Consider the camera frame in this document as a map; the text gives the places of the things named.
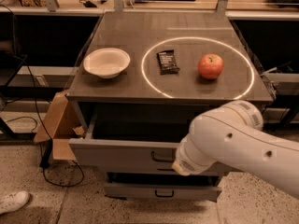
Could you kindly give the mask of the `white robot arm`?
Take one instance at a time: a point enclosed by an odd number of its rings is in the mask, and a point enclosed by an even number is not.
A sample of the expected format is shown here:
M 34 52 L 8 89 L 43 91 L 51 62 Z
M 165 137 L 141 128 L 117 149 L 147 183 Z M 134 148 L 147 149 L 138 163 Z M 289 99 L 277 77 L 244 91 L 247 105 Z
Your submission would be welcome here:
M 218 161 L 299 198 L 299 143 L 262 128 L 261 112 L 247 101 L 209 110 L 192 120 L 172 168 L 180 175 L 199 175 Z

